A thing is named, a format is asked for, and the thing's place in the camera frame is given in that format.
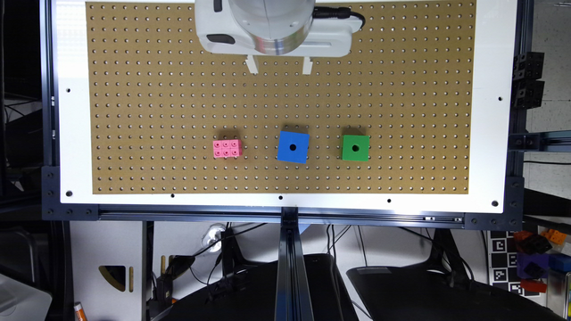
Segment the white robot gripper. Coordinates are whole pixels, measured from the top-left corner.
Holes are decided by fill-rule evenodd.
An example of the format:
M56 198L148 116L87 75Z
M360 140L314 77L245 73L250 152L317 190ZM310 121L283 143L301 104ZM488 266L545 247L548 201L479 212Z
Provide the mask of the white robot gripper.
M312 73L311 57L342 57L362 15L347 7L317 5L314 0L196 0L196 35L216 54L248 54L245 64L259 73L254 55L306 56L302 74Z

